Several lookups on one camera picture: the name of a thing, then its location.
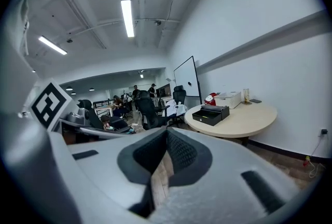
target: ceiling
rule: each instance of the ceiling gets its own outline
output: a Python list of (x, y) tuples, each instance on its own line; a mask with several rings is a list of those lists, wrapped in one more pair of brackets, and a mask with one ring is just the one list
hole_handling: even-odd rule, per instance
[(71, 86), (77, 94), (87, 93), (90, 88), (94, 88), (95, 91), (107, 90), (107, 89), (118, 89), (125, 87), (132, 87), (134, 85), (141, 85), (142, 82), (148, 82), (149, 84), (155, 82), (155, 76), (157, 76), (162, 68), (155, 69), (142, 69), (139, 71), (127, 71), (118, 72), (112, 74), (106, 74), (102, 76), (95, 76), (84, 78), (60, 85), (64, 90)]
[[(135, 37), (128, 38), (121, 0), (28, 0), (30, 28), (27, 34), (33, 69), (87, 61), (94, 55), (127, 52), (137, 48), (164, 49), (175, 36), (191, 0), (132, 0)], [(61, 55), (38, 38), (45, 36), (65, 51)]]

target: round table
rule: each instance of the round table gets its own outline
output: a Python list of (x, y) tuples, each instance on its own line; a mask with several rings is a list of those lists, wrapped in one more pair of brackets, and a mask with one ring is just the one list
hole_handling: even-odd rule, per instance
[(229, 116), (211, 126), (192, 118), (192, 114), (199, 111), (201, 105), (191, 108), (185, 114), (186, 123), (201, 133), (226, 138), (247, 138), (256, 135), (274, 122), (277, 116), (276, 109), (264, 103), (244, 105), (240, 103), (236, 108), (229, 110)]

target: table leg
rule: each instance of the table leg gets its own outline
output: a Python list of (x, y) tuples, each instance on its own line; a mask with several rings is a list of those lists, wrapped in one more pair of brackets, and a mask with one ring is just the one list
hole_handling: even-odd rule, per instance
[(241, 138), (241, 141), (242, 141), (242, 146), (247, 146), (248, 145), (248, 141), (249, 141), (249, 136), (246, 136), (246, 137), (242, 137)]

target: fluorescent ceiling light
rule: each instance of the fluorescent ceiling light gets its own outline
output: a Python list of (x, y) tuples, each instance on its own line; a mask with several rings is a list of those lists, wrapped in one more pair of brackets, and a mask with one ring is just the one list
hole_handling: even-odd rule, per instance
[(41, 36), (38, 38), (42, 43), (46, 44), (48, 47), (51, 47), (53, 50), (65, 55), (67, 52), (60, 47), (56, 46), (54, 43), (50, 42), (47, 38), (44, 36)]
[(128, 37), (134, 37), (133, 17), (131, 15), (131, 0), (121, 1), (122, 14)]

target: floor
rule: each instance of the floor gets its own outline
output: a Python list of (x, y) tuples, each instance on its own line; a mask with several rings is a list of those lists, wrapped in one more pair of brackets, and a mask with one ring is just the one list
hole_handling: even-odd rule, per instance
[[(128, 125), (131, 125), (132, 123), (141, 124), (141, 121), (141, 114), (137, 113), (135, 110), (130, 114), (130, 117), (126, 119)], [(179, 128), (192, 131), (192, 129), (185, 123), (179, 124)], [(240, 140), (230, 140), (241, 144)], [(275, 152), (268, 151), (250, 144), (247, 145), (247, 148), (265, 159), (266, 161), (270, 162), (277, 168), (281, 169), (285, 174), (289, 175), (300, 189), (305, 188), (311, 181), (315, 179), (315, 177), (309, 177), (309, 173), (313, 169), (313, 167), (310, 164), (304, 167), (302, 160), (277, 154)], [(324, 168), (319, 166), (316, 177), (318, 177), (323, 172), (323, 170)], [(163, 157), (162, 161), (160, 162), (159, 166), (157, 167), (151, 178), (152, 192), (156, 207), (158, 207), (167, 197), (168, 178), (173, 174), (174, 173), (172, 160), (169, 154), (166, 152), (165, 156)]]

